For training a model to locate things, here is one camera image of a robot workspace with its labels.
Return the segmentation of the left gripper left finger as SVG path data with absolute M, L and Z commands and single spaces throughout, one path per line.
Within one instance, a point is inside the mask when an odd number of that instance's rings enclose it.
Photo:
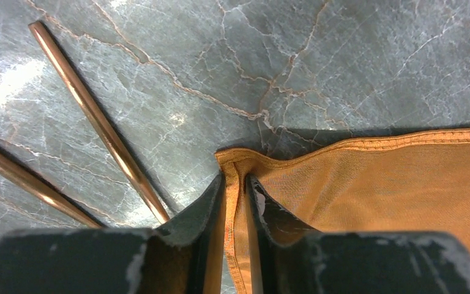
M 29 229 L 0 238 L 0 293 L 219 293 L 225 177 L 157 228 Z

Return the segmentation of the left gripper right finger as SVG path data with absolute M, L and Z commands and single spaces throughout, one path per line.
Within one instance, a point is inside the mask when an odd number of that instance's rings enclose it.
M 245 178 L 253 293 L 470 293 L 470 253 L 433 231 L 317 230 Z

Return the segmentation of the orange cloth napkin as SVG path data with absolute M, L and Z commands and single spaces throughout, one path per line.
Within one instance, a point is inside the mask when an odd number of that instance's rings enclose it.
M 215 154 L 226 178 L 225 252 L 238 293 L 250 293 L 244 179 L 323 232 L 437 230 L 470 251 L 470 129 L 343 140 L 291 160 L 246 148 Z

